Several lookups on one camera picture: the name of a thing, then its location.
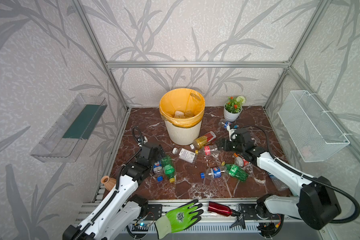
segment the green plastic bottle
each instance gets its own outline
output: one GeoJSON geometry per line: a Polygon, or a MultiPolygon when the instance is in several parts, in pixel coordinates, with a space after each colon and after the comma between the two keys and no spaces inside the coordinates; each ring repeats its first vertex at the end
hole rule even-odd
{"type": "Polygon", "coordinates": [[[172,158],[168,155],[163,157],[161,165],[164,168],[165,175],[169,178],[169,182],[175,182],[175,168],[173,167],[172,158]]]}
{"type": "Polygon", "coordinates": [[[248,174],[240,167],[234,164],[226,164],[228,174],[234,178],[239,179],[242,182],[247,180],[248,174]]]}

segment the potted plant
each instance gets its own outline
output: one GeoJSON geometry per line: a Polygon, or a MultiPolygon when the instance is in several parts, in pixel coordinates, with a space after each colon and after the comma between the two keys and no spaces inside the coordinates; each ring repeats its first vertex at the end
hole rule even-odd
{"type": "Polygon", "coordinates": [[[244,103],[245,98],[243,96],[228,98],[228,102],[224,106],[224,118],[230,122],[235,121],[243,110],[242,105],[244,103]]]}

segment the acrylic wall shelf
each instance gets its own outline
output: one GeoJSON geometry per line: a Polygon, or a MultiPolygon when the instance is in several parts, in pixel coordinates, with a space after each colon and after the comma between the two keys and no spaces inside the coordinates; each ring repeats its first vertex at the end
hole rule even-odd
{"type": "Polygon", "coordinates": [[[106,107],[104,97],[78,94],[31,156],[42,162],[75,162],[106,107]]]}

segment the marble floor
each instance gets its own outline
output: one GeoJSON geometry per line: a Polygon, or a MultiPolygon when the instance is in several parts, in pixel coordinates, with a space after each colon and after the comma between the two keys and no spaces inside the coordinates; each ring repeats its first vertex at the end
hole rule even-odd
{"type": "MultiPolygon", "coordinates": [[[[216,139],[228,137],[228,132],[218,126],[218,121],[223,117],[222,107],[206,107],[200,136],[213,131],[216,139]]],[[[257,125],[264,128],[270,137],[272,152],[280,159],[285,159],[283,150],[273,132],[271,125],[262,107],[244,107],[240,117],[235,124],[239,126],[257,125]]],[[[276,194],[279,196],[290,195],[289,190],[279,192],[267,172],[249,164],[243,169],[249,174],[246,182],[240,182],[233,177],[222,177],[219,179],[201,179],[200,173],[209,167],[217,167],[222,161],[234,163],[232,152],[221,152],[217,158],[212,156],[198,156],[195,164],[183,161],[172,154],[174,147],[181,147],[173,143],[165,127],[164,121],[160,117],[158,108],[133,108],[131,110],[127,126],[125,128],[122,141],[117,152],[115,163],[111,171],[111,177],[116,178],[120,166],[125,163],[138,149],[138,145],[132,137],[132,127],[138,126],[149,142],[161,144],[164,151],[169,154],[174,162],[176,169],[176,182],[170,183],[164,177],[162,182],[157,182],[155,176],[148,177],[143,184],[135,191],[149,200],[159,199],[205,199],[205,198],[244,198],[261,197],[264,194],[276,194]]],[[[260,130],[249,127],[248,130],[255,140],[255,144],[266,149],[266,138],[260,130]]]]}

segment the leaf pattern wallpaper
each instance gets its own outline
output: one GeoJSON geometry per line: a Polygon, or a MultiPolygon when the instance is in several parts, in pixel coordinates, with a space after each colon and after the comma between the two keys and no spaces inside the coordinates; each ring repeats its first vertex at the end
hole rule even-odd
{"type": "MultiPolygon", "coordinates": [[[[83,0],[107,61],[285,61],[319,1],[83,0]]],[[[281,69],[112,69],[130,106],[192,88],[207,106],[262,105],[281,69]]]]}
{"type": "Polygon", "coordinates": [[[0,239],[61,239],[92,200],[125,113],[70,1],[0,0],[0,239]],[[78,93],[108,107],[77,161],[30,156],[78,93]]]}
{"type": "MultiPolygon", "coordinates": [[[[332,1],[293,67],[360,142],[360,1],[332,1]]],[[[325,176],[360,203],[360,163],[347,147],[323,162],[302,160],[277,114],[291,90],[301,89],[287,77],[267,108],[289,161],[309,174],[325,176]]],[[[339,201],[342,216],[349,216],[349,200],[339,201]]],[[[360,240],[360,216],[331,228],[339,240],[360,240]]]]}

